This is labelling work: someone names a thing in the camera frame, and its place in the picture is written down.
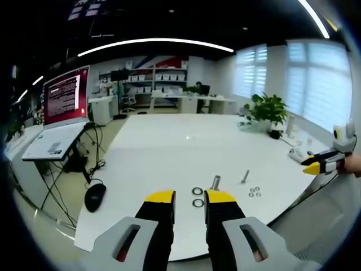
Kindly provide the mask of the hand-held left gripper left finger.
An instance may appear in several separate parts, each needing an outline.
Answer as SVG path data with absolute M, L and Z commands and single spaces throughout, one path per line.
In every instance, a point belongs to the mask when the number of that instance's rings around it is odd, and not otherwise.
M 174 240 L 175 191 L 146 197 L 135 217 L 124 217 L 97 237 L 82 270 L 167 270 Z

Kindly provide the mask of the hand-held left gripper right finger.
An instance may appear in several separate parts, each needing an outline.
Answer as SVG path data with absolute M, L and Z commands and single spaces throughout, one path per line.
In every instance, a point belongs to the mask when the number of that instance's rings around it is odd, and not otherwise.
M 206 242 L 213 270 L 320 270 L 287 250 L 283 237 L 246 217 L 230 194 L 205 190 Z

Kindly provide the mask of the person's right hand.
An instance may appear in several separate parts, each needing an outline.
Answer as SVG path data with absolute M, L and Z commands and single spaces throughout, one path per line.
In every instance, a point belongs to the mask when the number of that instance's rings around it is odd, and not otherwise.
M 361 156 L 357 153 L 345 157 L 343 171 L 353 173 L 356 178 L 361 176 Z

